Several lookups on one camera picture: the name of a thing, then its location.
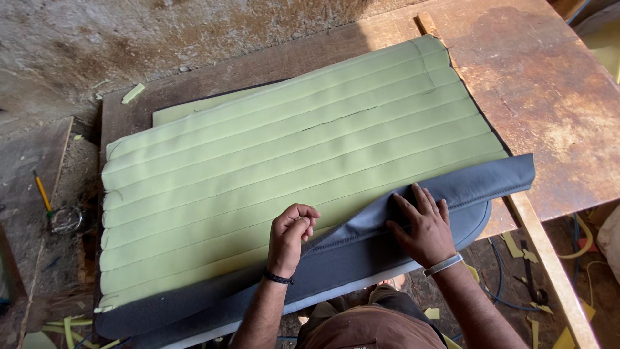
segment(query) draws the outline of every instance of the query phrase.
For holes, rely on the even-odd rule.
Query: concrete wall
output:
[[[68,114],[87,132],[96,93],[420,1],[0,0],[0,135]]]

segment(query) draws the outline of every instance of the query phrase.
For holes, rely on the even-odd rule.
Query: man's right hand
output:
[[[437,206],[430,192],[417,183],[412,184],[411,188],[418,203],[417,209],[404,197],[396,193],[392,195],[409,218],[411,233],[405,233],[398,223],[391,220],[386,221],[386,227],[411,258],[429,269],[456,254],[450,232],[448,204],[441,200]]]

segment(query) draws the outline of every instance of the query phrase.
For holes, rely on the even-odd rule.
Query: yellow pencil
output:
[[[32,172],[34,172],[35,174],[35,180],[37,181],[37,186],[39,187],[41,196],[43,196],[43,202],[45,203],[45,208],[47,209],[47,212],[50,212],[51,211],[50,202],[47,201],[47,195],[45,195],[45,190],[43,190],[43,184],[41,183],[41,179],[38,177],[36,170],[32,170]]]

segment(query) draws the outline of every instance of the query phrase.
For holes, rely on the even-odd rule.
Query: green foam sheet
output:
[[[319,230],[507,156],[430,35],[225,96],[107,146],[100,310],[263,260],[294,202],[322,213]]]

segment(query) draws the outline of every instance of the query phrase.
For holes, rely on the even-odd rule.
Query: black braided bracelet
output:
[[[286,279],[286,278],[282,278],[281,276],[277,276],[277,275],[271,274],[269,272],[269,270],[267,270],[267,268],[265,268],[263,270],[263,276],[266,277],[267,279],[271,280],[271,281],[276,282],[276,283],[285,284],[285,285],[288,285],[288,284],[294,285],[295,284],[295,281],[293,281],[293,278]]]

